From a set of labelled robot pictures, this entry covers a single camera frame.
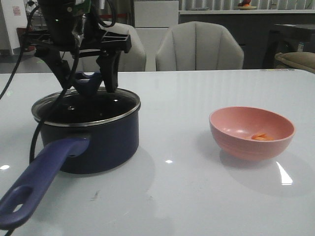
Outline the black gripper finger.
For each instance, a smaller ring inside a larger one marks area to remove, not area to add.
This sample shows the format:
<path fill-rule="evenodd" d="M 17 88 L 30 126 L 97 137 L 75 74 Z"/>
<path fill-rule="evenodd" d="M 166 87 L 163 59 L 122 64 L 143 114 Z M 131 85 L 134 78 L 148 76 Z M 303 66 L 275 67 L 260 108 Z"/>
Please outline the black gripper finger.
<path fill-rule="evenodd" d="M 70 80 L 73 77 L 73 71 L 70 69 L 68 62 L 61 58 L 59 51 L 54 49 L 36 49 L 34 55 L 45 62 L 63 89 L 69 89 L 72 86 Z"/>
<path fill-rule="evenodd" d="M 109 51 L 100 55 L 96 59 L 107 92 L 115 92 L 118 88 L 118 68 L 120 56 L 121 51 Z"/>

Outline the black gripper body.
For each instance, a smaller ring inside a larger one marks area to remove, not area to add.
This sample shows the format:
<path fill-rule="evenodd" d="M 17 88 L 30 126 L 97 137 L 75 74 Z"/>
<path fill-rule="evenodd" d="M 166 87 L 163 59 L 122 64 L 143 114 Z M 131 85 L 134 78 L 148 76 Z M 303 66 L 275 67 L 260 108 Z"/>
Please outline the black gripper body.
<path fill-rule="evenodd" d="M 75 51 L 75 39 L 71 30 L 34 30 L 23 35 L 24 50 L 32 45 L 35 49 L 54 49 L 61 52 Z M 128 53 L 131 49 L 129 34 L 118 34 L 99 29 L 89 39 L 83 39 L 79 46 L 79 57 L 100 56 L 109 51 Z"/>

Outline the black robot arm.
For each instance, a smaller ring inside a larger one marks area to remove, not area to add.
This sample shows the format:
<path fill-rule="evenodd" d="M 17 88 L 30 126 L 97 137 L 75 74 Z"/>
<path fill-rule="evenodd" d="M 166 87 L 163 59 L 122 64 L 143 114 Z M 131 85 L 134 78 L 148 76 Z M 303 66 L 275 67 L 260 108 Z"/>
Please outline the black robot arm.
<path fill-rule="evenodd" d="M 113 2 L 108 1 L 113 18 L 105 24 L 90 0 L 40 0 L 38 6 L 46 30 L 24 34 L 63 89 L 74 87 L 83 96 L 92 96 L 101 83 L 107 92 L 118 87 L 118 67 L 122 52 L 132 47 L 128 34 L 111 32 L 116 22 Z M 95 57 L 99 72 L 91 76 L 76 71 L 80 58 Z"/>

